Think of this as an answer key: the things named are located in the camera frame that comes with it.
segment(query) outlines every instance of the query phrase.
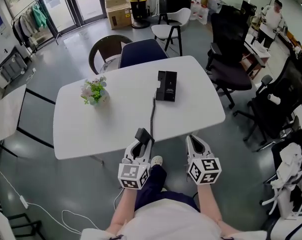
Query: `sneaker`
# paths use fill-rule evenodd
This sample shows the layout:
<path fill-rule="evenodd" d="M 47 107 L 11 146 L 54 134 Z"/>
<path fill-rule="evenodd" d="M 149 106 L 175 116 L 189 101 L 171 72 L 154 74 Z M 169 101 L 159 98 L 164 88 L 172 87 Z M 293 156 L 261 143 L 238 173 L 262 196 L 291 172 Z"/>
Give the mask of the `sneaker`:
<path fill-rule="evenodd" d="M 162 163 L 163 163 L 163 158 L 160 155 L 157 155 L 152 158 L 151 167 L 153 167 L 154 165 L 162 166 Z"/>

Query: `brown chair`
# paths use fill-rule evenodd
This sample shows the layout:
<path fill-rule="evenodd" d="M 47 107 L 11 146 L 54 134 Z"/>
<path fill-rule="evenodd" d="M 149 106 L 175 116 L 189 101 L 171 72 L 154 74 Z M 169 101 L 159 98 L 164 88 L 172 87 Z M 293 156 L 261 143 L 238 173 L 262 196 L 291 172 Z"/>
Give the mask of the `brown chair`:
<path fill-rule="evenodd" d="M 132 40 L 123 35 L 113 34 L 113 35 L 106 36 L 95 43 L 89 54 L 89 64 L 91 69 L 96 75 L 99 74 L 94 66 L 94 58 L 97 51 L 100 52 L 104 60 L 105 64 L 103 65 L 102 68 L 105 69 L 110 65 L 111 62 L 115 60 L 115 59 L 111 59 L 107 62 L 106 60 L 108 58 L 118 54 L 120 55 L 122 53 L 121 43 L 129 44 L 132 43 Z"/>

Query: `door frame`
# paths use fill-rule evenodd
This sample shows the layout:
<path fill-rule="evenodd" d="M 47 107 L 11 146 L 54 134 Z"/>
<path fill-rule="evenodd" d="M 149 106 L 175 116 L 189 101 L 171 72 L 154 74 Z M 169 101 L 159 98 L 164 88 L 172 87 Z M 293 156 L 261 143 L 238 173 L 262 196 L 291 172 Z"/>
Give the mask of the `door frame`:
<path fill-rule="evenodd" d="M 94 16 L 92 18 L 89 18 L 89 19 L 86 19 L 84 20 L 83 17 L 82 17 L 82 14 L 81 14 L 81 11 L 79 9 L 79 6 L 76 2 L 76 0 L 64 0 L 65 3 L 66 3 L 66 6 L 69 10 L 69 13 L 73 19 L 73 22 L 74 22 L 74 25 L 66 28 L 66 29 L 63 29 L 61 31 L 58 31 L 55 24 L 54 24 L 54 21 L 52 20 L 52 18 L 50 17 L 50 14 L 46 8 L 46 5 L 45 5 L 45 2 L 44 0 L 39 0 L 43 9 L 45 10 L 45 13 L 48 15 L 48 18 L 49 18 L 49 21 L 52 23 L 53 25 L 53 30 L 55 33 L 57 34 L 60 34 L 60 35 L 64 35 L 72 30 L 75 30 L 81 26 L 84 26 L 86 24 L 89 24 L 89 23 L 92 23 L 92 22 L 95 22 L 95 21 L 98 21 L 98 20 L 101 20 L 103 18 L 106 18 L 106 10 L 105 10 L 105 4 L 104 4 L 104 0 L 100 0 L 100 5 L 101 5 L 101 9 L 102 9 L 102 14 L 101 15 L 98 15 L 98 16 Z"/>
<path fill-rule="evenodd" d="M 70 3 L 72 4 L 72 6 L 74 8 L 74 13 L 76 14 L 76 17 L 78 18 L 78 21 L 79 21 L 81 26 L 84 26 L 86 24 L 95 22 L 95 21 L 103 19 L 103 18 L 106 18 L 106 10 L 105 10 L 104 0 L 100 0 L 102 14 L 94 16 L 94 17 L 89 18 L 89 19 L 83 19 L 83 16 L 82 16 L 80 8 L 79 8 L 79 5 L 77 4 L 76 0 L 70 0 Z"/>

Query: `person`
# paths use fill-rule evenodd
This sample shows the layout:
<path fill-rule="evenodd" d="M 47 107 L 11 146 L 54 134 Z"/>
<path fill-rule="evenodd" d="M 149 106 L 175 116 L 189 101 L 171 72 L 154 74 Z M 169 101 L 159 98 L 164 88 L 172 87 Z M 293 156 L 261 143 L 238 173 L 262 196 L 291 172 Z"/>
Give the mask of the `person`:
<path fill-rule="evenodd" d="M 283 4 L 279 0 L 275 0 L 274 6 L 266 6 L 262 10 L 263 22 L 260 26 L 257 41 L 264 42 L 264 47 L 270 48 L 276 36 L 277 28 L 284 27 L 284 20 L 281 13 Z"/>
<path fill-rule="evenodd" d="M 302 48 L 301 48 L 300 41 L 297 41 L 297 45 L 294 48 L 294 52 L 295 52 L 296 58 L 299 59 L 300 57 L 302 57 Z"/>
<path fill-rule="evenodd" d="M 193 198 L 163 188 L 163 159 L 151 160 L 141 190 L 125 189 L 110 226 L 84 229 L 81 240 L 265 240 L 265 231 L 240 232 L 223 222 L 210 185 L 198 185 L 200 209 Z"/>

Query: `human arm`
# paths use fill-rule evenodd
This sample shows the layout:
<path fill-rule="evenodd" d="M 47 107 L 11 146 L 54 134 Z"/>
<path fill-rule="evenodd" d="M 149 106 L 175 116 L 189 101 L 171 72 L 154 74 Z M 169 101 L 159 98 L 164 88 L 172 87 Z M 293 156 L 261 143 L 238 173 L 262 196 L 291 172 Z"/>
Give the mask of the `human arm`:
<path fill-rule="evenodd" d="M 267 11 L 270 9 L 270 7 L 271 7 L 270 5 L 265 6 L 264 9 L 262 10 L 262 15 L 265 16 Z"/>
<path fill-rule="evenodd" d="M 197 190 L 201 213 L 215 221 L 222 231 L 222 236 L 228 237 L 232 234 L 239 233 L 240 231 L 223 222 L 223 218 L 214 198 L 211 186 L 208 184 L 198 185 Z"/>
<path fill-rule="evenodd" d="M 109 233 L 117 235 L 120 229 L 134 217 L 135 201 L 137 190 L 125 189 L 119 205 L 113 215 L 108 229 Z"/>

